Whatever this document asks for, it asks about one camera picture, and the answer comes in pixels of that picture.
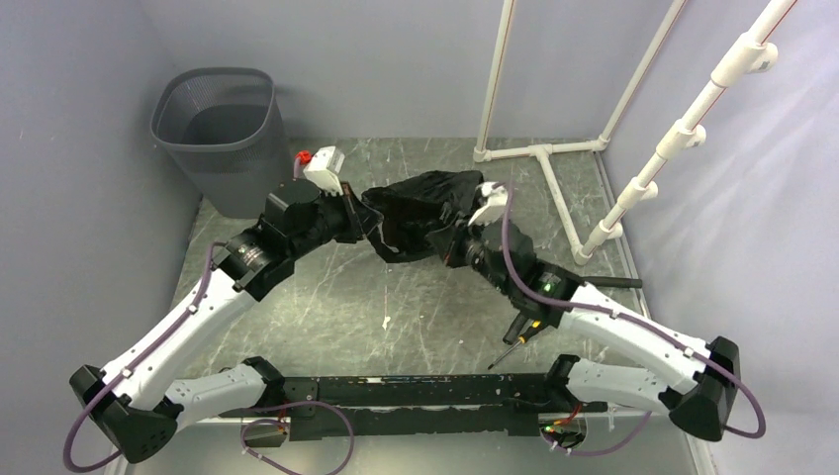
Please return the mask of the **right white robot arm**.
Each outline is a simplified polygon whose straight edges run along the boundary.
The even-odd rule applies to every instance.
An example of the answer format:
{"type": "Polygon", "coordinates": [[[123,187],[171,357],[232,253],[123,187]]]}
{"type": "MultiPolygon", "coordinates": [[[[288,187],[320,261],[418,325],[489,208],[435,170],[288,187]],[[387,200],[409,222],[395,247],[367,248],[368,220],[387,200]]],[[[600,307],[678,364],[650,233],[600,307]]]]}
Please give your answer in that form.
{"type": "Polygon", "coordinates": [[[739,392],[739,347],[724,337],[704,341],[643,318],[592,282],[535,255],[530,237],[499,223],[477,231],[450,226],[430,238],[449,267],[469,266],[506,296],[518,314],[503,337],[511,348],[548,328],[592,338],[633,366],[560,355],[545,375],[551,407],[609,402],[666,415],[682,431],[719,441],[739,392]]]}

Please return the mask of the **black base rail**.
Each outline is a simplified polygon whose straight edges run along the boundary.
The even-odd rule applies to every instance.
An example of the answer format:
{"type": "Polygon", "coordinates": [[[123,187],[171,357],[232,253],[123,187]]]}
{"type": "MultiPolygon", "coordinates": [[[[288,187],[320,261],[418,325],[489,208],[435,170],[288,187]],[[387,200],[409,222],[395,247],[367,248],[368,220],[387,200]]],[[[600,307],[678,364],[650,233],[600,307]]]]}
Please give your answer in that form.
{"type": "Polygon", "coordinates": [[[289,377],[283,411],[293,441],[357,436],[503,432],[537,436],[553,419],[602,413],[545,388],[540,373],[289,377]]]}

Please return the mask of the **black trash bag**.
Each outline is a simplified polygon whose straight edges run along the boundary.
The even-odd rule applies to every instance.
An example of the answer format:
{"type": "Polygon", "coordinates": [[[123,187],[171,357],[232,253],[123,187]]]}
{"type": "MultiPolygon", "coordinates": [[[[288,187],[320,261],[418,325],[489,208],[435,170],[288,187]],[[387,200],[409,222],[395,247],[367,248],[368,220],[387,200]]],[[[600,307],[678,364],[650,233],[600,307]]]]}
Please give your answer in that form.
{"type": "Polygon", "coordinates": [[[361,194],[361,202],[381,217],[368,234],[379,257],[388,263],[422,260],[435,254],[427,236],[474,213],[478,170],[432,170],[361,194]]]}

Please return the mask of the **yellow black screwdriver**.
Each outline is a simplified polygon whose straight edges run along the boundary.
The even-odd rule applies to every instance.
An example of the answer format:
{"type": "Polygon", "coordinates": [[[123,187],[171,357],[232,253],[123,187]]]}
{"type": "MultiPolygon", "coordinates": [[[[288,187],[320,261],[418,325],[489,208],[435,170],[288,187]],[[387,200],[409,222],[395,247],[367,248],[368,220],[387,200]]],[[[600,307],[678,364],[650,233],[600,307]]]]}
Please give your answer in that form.
{"type": "Polygon", "coordinates": [[[544,328],[541,321],[533,321],[524,316],[517,316],[509,325],[503,336],[503,342],[509,346],[501,355],[494,359],[487,367],[488,370],[495,368],[501,361],[509,356],[515,349],[529,342],[544,328]]]}

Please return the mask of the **grey mesh trash bin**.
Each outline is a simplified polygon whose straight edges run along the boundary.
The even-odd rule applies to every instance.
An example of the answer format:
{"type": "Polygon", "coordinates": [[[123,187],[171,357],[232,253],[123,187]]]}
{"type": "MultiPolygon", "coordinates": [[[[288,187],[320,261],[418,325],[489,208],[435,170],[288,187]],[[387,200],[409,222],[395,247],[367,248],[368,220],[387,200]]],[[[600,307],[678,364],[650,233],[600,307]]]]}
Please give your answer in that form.
{"type": "Polygon", "coordinates": [[[291,178],[293,158],[267,73],[245,67],[188,70],[163,90],[150,132],[223,216],[255,219],[291,178]]]}

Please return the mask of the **aluminium extrusion rail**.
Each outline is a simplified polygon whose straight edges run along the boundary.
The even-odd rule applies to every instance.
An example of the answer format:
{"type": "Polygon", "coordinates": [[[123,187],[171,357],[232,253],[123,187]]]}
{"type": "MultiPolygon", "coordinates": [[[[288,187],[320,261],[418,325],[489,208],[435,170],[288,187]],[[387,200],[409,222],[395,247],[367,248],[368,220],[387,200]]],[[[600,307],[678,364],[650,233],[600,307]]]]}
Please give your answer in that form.
{"type": "Polygon", "coordinates": [[[205,407],[187,407],[182,404],[156,406],[150,410],[127,407],[129,421],[141,426],[175,424],[179,428],[185,428],[204,420],[218,418],[222,413],[210,412],[205,407]]]}

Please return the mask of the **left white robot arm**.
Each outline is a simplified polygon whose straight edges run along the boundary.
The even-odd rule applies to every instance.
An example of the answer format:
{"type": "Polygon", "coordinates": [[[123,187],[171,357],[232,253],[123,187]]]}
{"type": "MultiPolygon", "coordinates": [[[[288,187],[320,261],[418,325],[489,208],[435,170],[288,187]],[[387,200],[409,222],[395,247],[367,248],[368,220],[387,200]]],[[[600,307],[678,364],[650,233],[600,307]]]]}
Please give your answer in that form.
{"type": "Polygon", "coordinates": [[[117,457],[138,463],[205,418],[242,408],[276,413],[286,400],[285,379],[262,357],[198,379],[179,373],[203,343],[289,278],[299,259],[332,241],[373,239],[383,220],[345,182],[281,184],[253,226],[209,245],[200,279],[163,320],[105,366],[73,373],[70,387],[83,409],[65,439],[64,466],[83,471],[72,448],[85,421],[107,436],[117,457]]]}

